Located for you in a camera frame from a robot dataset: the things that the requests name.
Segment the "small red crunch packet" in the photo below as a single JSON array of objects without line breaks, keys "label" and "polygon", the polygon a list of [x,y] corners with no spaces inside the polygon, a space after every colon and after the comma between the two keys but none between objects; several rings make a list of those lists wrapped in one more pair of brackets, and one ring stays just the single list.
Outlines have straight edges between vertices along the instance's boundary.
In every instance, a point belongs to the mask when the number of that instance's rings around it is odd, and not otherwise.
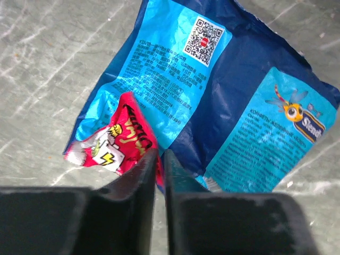
[{"label": "small red crunch packet", "polygon": [[109,124],[89,138],[75,141],[64,158],[83,167],[102,166],[122,175],[158,144],[132,92],[123,93]]}]

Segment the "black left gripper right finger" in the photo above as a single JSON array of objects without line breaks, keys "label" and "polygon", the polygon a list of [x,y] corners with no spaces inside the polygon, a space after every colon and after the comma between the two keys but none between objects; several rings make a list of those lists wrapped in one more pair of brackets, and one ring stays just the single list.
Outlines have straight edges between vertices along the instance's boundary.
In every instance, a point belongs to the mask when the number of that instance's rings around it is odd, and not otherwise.
[{"label": "black left gripper right finger", "polygon": [[283,193],[210,192],[164,154],[170,254],[318,254],[299,204]]}]

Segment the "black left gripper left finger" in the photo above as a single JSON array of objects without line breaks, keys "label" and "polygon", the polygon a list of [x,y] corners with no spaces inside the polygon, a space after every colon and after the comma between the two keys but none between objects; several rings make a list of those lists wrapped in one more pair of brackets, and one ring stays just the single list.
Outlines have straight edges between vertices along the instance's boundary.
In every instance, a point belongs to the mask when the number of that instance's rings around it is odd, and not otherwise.
[{"label": "black left gripper left finger", "polygon": [[1,187],[1,254],[148,254],[157,157],[97,190]]}]

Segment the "blue snack bag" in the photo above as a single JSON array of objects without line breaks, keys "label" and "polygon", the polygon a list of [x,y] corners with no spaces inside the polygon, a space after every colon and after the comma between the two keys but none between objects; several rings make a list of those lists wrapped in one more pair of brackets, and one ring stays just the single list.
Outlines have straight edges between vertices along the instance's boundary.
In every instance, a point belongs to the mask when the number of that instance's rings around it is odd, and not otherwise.
[{"label": "blue snack bag", "polygon": [[329,130],[339,90],[235,1],[143,1],[79,114],[66,150],[132,92],[158,150],[207,189],[263,193]]}]

